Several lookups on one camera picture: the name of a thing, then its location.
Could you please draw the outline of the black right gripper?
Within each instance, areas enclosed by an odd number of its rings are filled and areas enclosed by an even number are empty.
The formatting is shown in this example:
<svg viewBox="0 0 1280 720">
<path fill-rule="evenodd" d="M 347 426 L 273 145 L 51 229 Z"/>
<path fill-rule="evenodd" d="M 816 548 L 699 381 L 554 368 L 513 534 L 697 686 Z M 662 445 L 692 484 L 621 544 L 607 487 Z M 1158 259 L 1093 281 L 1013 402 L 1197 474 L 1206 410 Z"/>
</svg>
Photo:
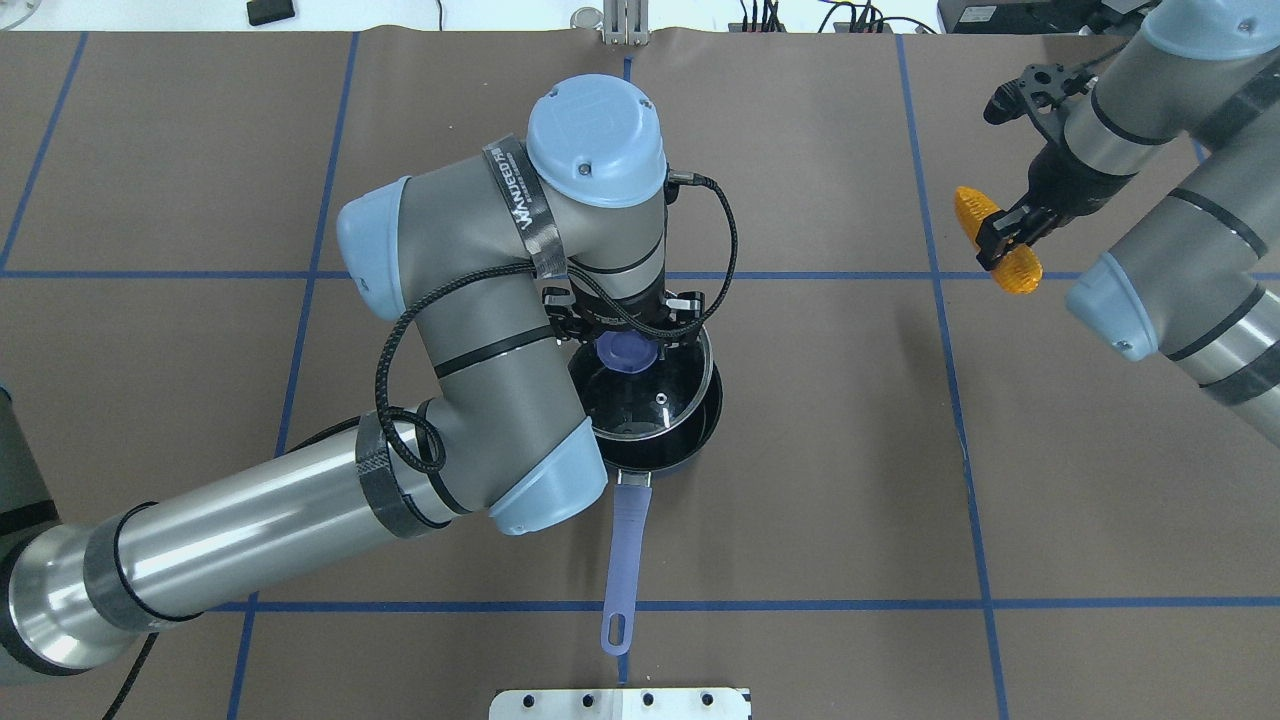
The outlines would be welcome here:
<svg viewBox="0 0 1280 720">
<path fill-rule="evenodd" d="M 1088 167 L 1065 145 L 1044 145 L 1030 161 L 1027 184 L 1012 210 L 992 202 L 975 206 L 975 259 L 987 272 L 996 272 L 1010 252 L 1033 246 L 1059 225 L 1097 213 L 1126 186 L 1126 177 Z"/>
</svg>

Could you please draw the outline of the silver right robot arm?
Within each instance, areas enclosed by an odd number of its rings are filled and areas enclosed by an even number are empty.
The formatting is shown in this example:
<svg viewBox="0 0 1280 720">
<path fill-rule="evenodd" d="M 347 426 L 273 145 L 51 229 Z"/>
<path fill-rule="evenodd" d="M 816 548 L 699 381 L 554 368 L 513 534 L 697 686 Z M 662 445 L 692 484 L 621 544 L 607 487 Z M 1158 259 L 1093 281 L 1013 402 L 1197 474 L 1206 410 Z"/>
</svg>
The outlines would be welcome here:
<svg viewBox="0 0 1280 720">
<path fill-rule="evenodd" d="M 1027 192 L 959 187 L 977 261 L 1009 293 L 1043 275 L 1036 242 L 1102 209 L 1180 136 L 1206 159 L 1084 272 L 1070 313 L 1125 359 L 1161 354 L 1268 441 L 1279 436 L 1279 304 L 1251 272 L 1277 249 L 1277 4 L 1162 1 L 1124 46 L 1033 64 L 991 96 L 992 126 L 1044 138 Z"/>
</svg>

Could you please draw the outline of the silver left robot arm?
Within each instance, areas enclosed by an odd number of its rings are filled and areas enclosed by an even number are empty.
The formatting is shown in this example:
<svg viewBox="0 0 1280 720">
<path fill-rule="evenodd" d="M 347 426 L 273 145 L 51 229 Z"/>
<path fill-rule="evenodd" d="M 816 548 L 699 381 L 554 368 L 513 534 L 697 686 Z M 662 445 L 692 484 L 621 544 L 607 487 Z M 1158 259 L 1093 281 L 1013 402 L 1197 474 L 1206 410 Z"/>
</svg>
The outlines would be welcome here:
<svg viewBox="0 0 1280 720">
<path fill-rule="evenodd" d="M 175 498 L 63 521 L 3 391 L 3 684 L 77 676 L 142 637 L 485 511 L 521 536 L 607 483 L 600 406 L 559 342 L 645 377 L 719 306 L 666 287 L 680 186 L 657 105 L 617 76 L 562 79 L 524 137 L 406 176 L 335 222 L 390 323 L 367 413 Z"/>
</svg>

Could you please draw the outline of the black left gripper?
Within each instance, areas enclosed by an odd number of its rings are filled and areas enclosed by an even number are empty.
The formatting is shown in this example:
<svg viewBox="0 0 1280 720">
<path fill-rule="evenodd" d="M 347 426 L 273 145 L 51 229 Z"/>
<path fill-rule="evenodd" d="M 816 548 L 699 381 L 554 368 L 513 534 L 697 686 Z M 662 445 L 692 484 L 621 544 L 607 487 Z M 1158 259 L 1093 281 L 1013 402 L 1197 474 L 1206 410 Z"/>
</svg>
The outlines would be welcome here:
<svg viewBox="0 0 1280 720">
<path fill-rule="evenodd" d="M 643 332 L 644 340 L 659 346 L 690 345 L 698 337 L 696 323 L 707 310 L 705 295 L 700 291 L 673 293 L 668 290 L 649 290 L 612 307 L 585 288 L 545 287 L 545 313 L 558 340 L 589 343 L 605 332 L 631 331 L 636 323 L 658 331 L 671 331 L 677 336 L 660 338 Z"/>
</svg>

